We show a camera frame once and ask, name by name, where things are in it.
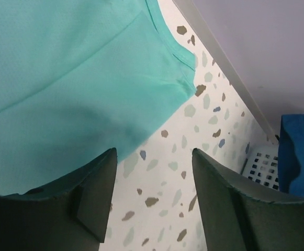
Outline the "teal t shirt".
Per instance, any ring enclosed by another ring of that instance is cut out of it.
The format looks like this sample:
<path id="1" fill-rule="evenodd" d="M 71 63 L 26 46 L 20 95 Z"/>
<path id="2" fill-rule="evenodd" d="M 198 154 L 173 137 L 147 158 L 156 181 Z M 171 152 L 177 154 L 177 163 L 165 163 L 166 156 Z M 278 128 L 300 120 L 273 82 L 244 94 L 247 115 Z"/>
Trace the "teal t shirt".
<path id="1" fill-rule="evenodd" d="M 157 1 L 0 1 L 0 195 L 126 158 L 194 76 Z"/>

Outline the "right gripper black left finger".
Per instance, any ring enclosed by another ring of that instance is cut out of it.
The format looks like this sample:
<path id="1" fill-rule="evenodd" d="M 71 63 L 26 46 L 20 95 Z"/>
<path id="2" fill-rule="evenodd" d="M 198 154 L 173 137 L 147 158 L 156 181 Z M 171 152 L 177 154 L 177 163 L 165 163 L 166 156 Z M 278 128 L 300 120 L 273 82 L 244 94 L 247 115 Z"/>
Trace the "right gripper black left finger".
<path id="1" fill-rule="evenodd" d="M 25 194 L 0 196 L 0 250 L 98 250 L 105 240 L 117 151 Z"/>

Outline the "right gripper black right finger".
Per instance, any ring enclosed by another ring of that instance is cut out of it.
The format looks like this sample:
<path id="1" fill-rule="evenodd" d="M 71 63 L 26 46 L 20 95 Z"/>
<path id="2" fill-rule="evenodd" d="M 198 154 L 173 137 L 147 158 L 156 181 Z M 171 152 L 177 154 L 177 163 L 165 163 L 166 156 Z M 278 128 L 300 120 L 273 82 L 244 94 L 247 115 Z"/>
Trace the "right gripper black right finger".
<path id="1" fill-rule="evenodd" d="M 304 198 L 251 181 L 200 149 L 192 167 L 208 250 L 304 250 Z"/>

